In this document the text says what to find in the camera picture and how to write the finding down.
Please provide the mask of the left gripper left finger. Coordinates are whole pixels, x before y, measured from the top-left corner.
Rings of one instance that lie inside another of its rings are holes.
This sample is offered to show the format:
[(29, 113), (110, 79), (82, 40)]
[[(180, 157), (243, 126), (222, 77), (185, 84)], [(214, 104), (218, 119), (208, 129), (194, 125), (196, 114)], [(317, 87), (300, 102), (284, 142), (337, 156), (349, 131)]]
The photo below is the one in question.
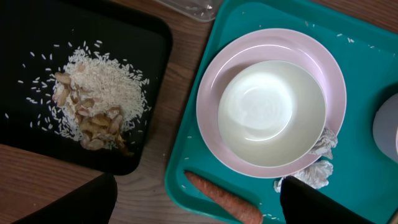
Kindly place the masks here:
[(104, 173), (16, 223), (108, 223), (117, 197), (114, 175)]

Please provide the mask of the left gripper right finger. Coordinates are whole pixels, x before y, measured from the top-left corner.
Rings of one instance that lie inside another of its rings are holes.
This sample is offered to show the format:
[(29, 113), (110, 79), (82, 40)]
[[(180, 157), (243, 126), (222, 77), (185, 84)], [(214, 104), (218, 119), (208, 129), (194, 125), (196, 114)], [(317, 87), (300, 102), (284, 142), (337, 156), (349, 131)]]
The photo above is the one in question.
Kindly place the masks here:
[(287, 224), (370, 223), (295, 177), (282, 181), (280, 204)]

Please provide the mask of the white tissue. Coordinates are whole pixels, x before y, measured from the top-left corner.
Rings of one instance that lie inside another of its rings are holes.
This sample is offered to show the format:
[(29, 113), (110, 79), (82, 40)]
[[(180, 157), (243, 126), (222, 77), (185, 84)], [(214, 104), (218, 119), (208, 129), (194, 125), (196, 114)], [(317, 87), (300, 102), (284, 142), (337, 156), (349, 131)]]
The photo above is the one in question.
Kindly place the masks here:
[(320, 160), (290, 176), (311, 186), (313, 189), (320, 189), (329, 184), (328, 178), (332, 173), (333, 164), (328, 160)]

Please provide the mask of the foil ball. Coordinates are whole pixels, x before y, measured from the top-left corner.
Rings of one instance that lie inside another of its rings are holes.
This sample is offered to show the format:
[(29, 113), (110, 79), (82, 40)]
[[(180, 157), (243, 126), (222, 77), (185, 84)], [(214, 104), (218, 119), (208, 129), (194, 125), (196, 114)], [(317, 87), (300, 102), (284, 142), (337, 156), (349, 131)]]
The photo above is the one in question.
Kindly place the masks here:
[(335, 133), (328, 127), (325, 127), (318, 141), (309, 151), (309, 154), (333, 159), (332, 149), (335, 148), (337, 144), (338, 138)]

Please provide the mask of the food scraps and rice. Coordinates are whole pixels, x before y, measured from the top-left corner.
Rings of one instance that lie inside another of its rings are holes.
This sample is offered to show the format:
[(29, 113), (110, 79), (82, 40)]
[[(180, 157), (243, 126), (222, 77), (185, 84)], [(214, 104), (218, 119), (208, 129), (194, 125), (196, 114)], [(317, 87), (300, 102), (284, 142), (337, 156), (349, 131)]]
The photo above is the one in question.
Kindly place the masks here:
[(151, 107), (149, 78), (126, 59), (92, 52), (84, 43), (56, 66), (55, 54), (30, 52), (15, 66), (2, 66), (1, 124), (23, 137), (42, 131), (77, 142), (89, 151), (131, 155), (127, 135)]

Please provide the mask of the white cup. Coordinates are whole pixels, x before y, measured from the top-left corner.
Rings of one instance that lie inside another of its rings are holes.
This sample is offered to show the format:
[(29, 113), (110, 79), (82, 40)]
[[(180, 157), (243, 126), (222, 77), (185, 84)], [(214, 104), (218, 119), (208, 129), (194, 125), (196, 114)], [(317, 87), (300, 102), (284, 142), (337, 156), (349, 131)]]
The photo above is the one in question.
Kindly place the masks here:
[(373, 138), (379, 150), (397, 162), (397, 94), (386, 100), (376, 112)]

